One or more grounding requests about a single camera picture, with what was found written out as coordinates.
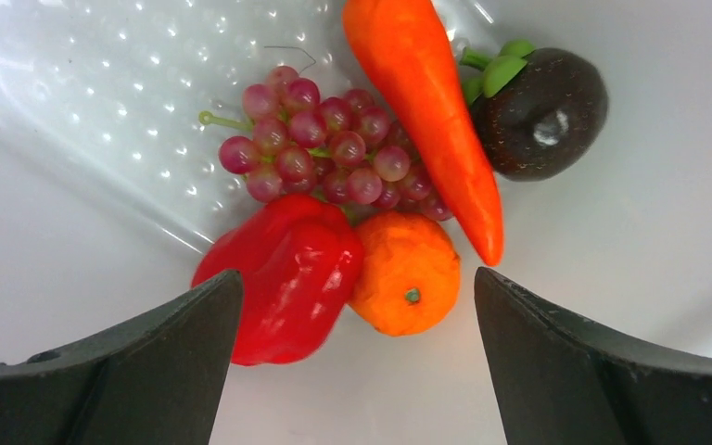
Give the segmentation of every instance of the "grape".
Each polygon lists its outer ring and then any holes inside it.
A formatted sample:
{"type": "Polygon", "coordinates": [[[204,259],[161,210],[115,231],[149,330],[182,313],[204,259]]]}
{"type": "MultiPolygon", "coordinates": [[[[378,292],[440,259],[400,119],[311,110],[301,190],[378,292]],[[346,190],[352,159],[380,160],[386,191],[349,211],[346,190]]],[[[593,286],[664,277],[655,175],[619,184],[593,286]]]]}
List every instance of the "grape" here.
{"type": "Polygon", "coordinates": [[[353,130],[364,138],[367,145],[379,144],[388,133],[388,126],[391,125],[388,113],[381,107],[372,105],[362,109],[361,114],[356,118],[353,130]]]}
{"type": "Polygon", "coordinates": [[[267,85],[250,85],[241,95],[241,107],[250,119],[258,120],[276,116],[280,111],[279,96],[267,85]]]}
{"type": "Polygon", "coordinates": [[[324,197],[332,204],[345,204],[348,199],[348,172],[336,170],[326,175],[321,184],[324,197]]]}
{"type": "Polygon", "coordinates": [[[399,211],[417,211],[419,210],[419,201],[403,197],[400,202],[397,203],[395,209],[399,211]]]}
{"type": "Polygon", "coordinates": [[[244,174],[255,170],[261,163],[258,147],[244,136],[225,139],[220,146],[220,163],[233,174],[244,174]]]}
{"type": "Polygon", "coordinates": [[[314,177],[307,177],[295,183],[283,182],[283,191],[287,194],[301,193],[308,195],[317,185],[314,177]]]}
{"type": "Polygon", "coordinates": [[[339,97],[329,97],[321,102],[318,111],[324,117],[329,133],[348,130],[353,122],[350,105],[339,97]]]}
{"type": "Polygon", "coordinates": [[[287,126],[290,137],[304,148],[315,148],[326,140],[326,122],[315,111],[301,111],[290,118],[287,126]]]}
{"type": "Polygon", "coordinates": [[[367,154],[367,145],[362,137],[351,131],[332,136],[328,147],[332,160],[343,167],[356,167],[367,154]]]}
{"type": "Polygon", "coordinates": [[[373,159],[373,168],[382,179],[391,183],[399,181],[411,169],[411,158],[398,146],[384,146],[373,159]]]}
{"type": "Polygon", "coordinates": [[[348,194],[357,204],[372,204],[382,191],[383,183],[373,169],[356,169],[348,176],[348,194]]]}
{"type": "Polygon", "coordinates": [[[321,92],[318,90],[318,85],[303,77],[291,81],[282,94],[282,105],[291,115],[314,109],[320,103],[321,92]]]}
{"type": "Polygon", "coordinates": [[[378,199],[373,202],[373,206],[379,209],[392,209],[400,202],[400,199],[402,199],[402,194],[397,185],[384,181],[383,191],[378,199]]]}
{"type": "Polygon", "coordinates": [[[282,186],[282,178],[272,164],[262,164],[247,175],[247,191],[260,202],[279,197],[282,186]]]}
{"type": "Polygon", "coordinates": [[[319,182],[337,167],[334,161],[329,158],[314,158],[312,163],[314,164],[312,169],[315,171],[315,178],[317,178],[319,182]]]}
{"type": "Polygon", "coordinates": [[[252,128],[252,142],[263,156],[276,155],[289,140],[285,123],[274,117],[261,119],[252,128]]]}
{"type": "Polygon", "coordinates": [[[419,202],[419,210],[433,221],[446,221],[451,218],[451,210],[446,207],[437,192],[430,193],[419,202]]]}
{"type": "Polygon", "coordinates": [[[414,165],[398,183],[404,197],[421,201],[432,191],[432,181],[426,170],[421,165],[414,165]]]}
{"type": "Polygon", "coordinates": [[[369,107],[375,104],[375,99],[369,91],[363,90],[361,88],[353,88],[348,90],[342,95],[342,99],[350,105],[350,109],[354,113],[358,113],[362,108],[369,107]]]}
{"type": "Polygon", "coordinates": [[[415,151],[411,136],[405,132],[400,121],[393,121],[391,125],[389,125],[384,143],[388,146],[398,146],[407,151],[409,155],[412,155],[415,151]]]}
{"type": "Polygon", "coordinates": [[[297,183],[303,179],[310,179],[314,172],[312,169],[312,155],[309,151],[298,146],[284,148],[274,160],[274,167],[283,181],[297,183]]]}
{"type": "Polygon", "coordinates": [[[287,85],[298,77],[299,73],[296,70],[287,65],[280,65],[269,71],[264,83],[281,95],[286,91],[287,85]]]}

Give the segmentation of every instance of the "carrot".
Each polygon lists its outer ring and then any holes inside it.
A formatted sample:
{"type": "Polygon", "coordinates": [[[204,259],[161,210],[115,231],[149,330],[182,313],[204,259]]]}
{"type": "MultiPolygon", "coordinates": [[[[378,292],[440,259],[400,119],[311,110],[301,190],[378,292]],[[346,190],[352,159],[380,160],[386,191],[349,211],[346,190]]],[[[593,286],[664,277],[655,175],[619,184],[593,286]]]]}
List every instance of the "carrot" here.
{"type": "Polygon", "coordinates": [[[418,148],[474,249],[501,261],[501,197],[465,104],[449,38],[430,0],[348,0],[350,49],[418,148]]]}

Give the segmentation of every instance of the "orange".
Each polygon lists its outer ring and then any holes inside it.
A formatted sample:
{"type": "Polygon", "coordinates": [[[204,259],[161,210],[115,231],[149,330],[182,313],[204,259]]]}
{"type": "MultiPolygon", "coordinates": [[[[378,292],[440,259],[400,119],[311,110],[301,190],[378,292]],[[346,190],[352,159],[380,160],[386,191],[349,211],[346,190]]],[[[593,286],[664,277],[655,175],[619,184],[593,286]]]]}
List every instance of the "orange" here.
{"type": "Polygon", "coordinates": [[[438,324],[460,290],[460,256],[426,216],[395,210],[356,227],[364,245],[362,275],[349,305],[378,332],[409,336],[438,324]]]}

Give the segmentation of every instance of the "red bell pepper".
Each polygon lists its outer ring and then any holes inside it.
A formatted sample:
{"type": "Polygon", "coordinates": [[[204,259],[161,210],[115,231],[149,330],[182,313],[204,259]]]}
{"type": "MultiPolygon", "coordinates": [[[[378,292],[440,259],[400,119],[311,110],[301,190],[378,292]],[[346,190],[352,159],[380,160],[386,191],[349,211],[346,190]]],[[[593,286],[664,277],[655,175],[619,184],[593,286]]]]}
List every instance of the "red bell pepper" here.
{"type": "Polygon", "coordinates": [[[287,195],[218,239],[192,286],[237,269],[245,295],[231,362],[297,362],[328,337],[363,256],[342,210],[307,195],[287,195]]]}

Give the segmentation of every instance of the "white bowl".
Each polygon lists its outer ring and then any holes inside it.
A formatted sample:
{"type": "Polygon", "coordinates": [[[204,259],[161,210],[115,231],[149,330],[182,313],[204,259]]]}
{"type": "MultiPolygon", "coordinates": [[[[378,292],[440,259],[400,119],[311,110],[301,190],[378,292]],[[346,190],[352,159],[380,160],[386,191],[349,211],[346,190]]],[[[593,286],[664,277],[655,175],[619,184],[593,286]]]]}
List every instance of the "white bowl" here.
{"type": "MultiPolygon", "coordinates": [[[[0,362],[22,362],[184,292],[258,206],[216,161],[241,89],[285,62],[327,95],[366,80],[342,0],[0,0],[0,362]]],[[[712,4],[438,0],[451,38],[517,36],[592,61],[611,94],[592,150],[502,181],[500,272],[631,335],[712,356],[712,4]]],[[[500,444],[477,330],[478,260],[423,335],[347,311],[306,362],[232,367],[212,443],[500,444]]]]}

